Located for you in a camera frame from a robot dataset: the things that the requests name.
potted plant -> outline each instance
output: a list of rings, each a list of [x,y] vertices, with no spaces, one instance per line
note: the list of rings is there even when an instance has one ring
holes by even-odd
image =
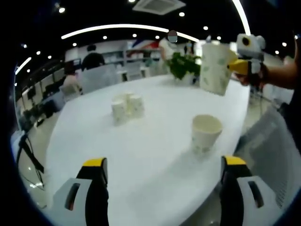
[[[195,63],[196,59],[201,59],[201,57],[181,56],[180,53],[174,53],[173,58],[167,60],[167,65],[176,80],[182,81],[185,85],[191,85],[193,77],[198,77],[201,70],[201,65]]]

tiled floor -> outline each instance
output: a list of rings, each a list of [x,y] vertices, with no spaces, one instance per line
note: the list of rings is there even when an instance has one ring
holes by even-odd
[[[248,130],[260,116],[271,105],[266,100],[260,101],[258,99],[250,99],[247,116],[243,128],[243,133]],[[49,144],[50,135],[55,126],[55,123],[59,117],[59,113],[55,113],[49,119],[46,119],[39,127],[34,127],[29,132],[29,138],[32,143],[32,148],[36,158],[45,165],[46,149]],[[31,161],[28,159],[25,153],[21,154],[19,169],[22,173],[24,184],[28,193],[32,196],[33,201],[40,207],[46,207],[46,196],[43,187],[38,180],[37,174]],[[47,184],[47,177],[42,175],[43,181]],[[207,201],[185,222],[184,226],[206,226],[211,221],[214,221],[220,217],[221,210],[217,192],[213,192],[208,197]]]

ceiling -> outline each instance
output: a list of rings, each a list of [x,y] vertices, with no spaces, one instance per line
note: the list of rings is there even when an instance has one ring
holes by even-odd
[[[182,0],[186,6],[166,15],[159,16],[150,13],[133,11],[138,2],[128,0],[39,0],[22,1],[18,5],[16,32],[17,42],[25,43],[28,48],[21,48],[17,54],[18,65],[26,58],[32,60],[17,75],[18,81],[23,81],[31,73],[42,68],[45,63],[56,63],[64,56],[72,43],[84,46],[90,43],[103,41],[106,35],[108,40],[132,39],[136,33],[139,39],[155,40],[156,35],[162,32],[116,28],[87,32],[72,36],[65,40],[61,36],[76,30],[106,24],[143,24],[152,25],[169,30],[176,30],[197,39],[222,37],[222,42],[236,41],[239,33],[244,33],[244,27],[232,0]],[[251,33],[262,35],[267,42],[266,51],[284,57],[294,52],[293,34],[285,22],[285,18],[265,0],[241,0],[249,22]],[[64,13],[59,13],[57,4],[64,7]]]

dark hair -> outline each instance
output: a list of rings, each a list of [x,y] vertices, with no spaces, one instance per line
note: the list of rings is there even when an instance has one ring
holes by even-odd
[[[87,51],[90,52],[90,51],[93,51],[93,50],[96,50],[96,45],[89,45],[87,47]]]
[[[73,65],[73,61],[68,61],[65,63],[64,72],[66,75],[75,74],[75,68]]]

curved light strip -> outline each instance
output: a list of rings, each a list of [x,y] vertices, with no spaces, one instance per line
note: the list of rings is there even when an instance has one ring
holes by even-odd
[[[239,17],[241,19],[241,22],[243,23],[246,35],[251,35],[249,23],[248,23],[248,20],[246,19],[246,14],[244,12],[244,9],[243,9],[240,1],[239,0],[232,0],[232,2],[234,3],[234,5],[236,7],[236,10],[238,11],[238,14],[239,14]]]
[[[109,25],[101,25],[101,26],[96,26],[96,27],[89,27],[85,29],[81,29],[75,32],[71,32],[69,34],[63,35],[61,39],[67,39],[71,36],[77,35],[77,34],[82,34],[85,32],[91,32],[91,31],[96,31],[96,30],[102,30],[102,29],[109,29],[109,28],[141,28],[141,29],[148,29],[148,30],[153,30],[153,31],[158,31],[158,32],[169,32],[168,29],[162,28],[162,27],[155,27],[155,26],[148,26],[148,25],[141,25],[141,24],[109,24]],[[199,42],[198,39],[191,37],[189,35],[177,32],[178,36],[189,39],[191,41]]]
[[[15,74],[18,74],[20,72],[20,70],[31,60],[32,58],[29,57],[27,58],[19,67],[18,69],[15,71]]]

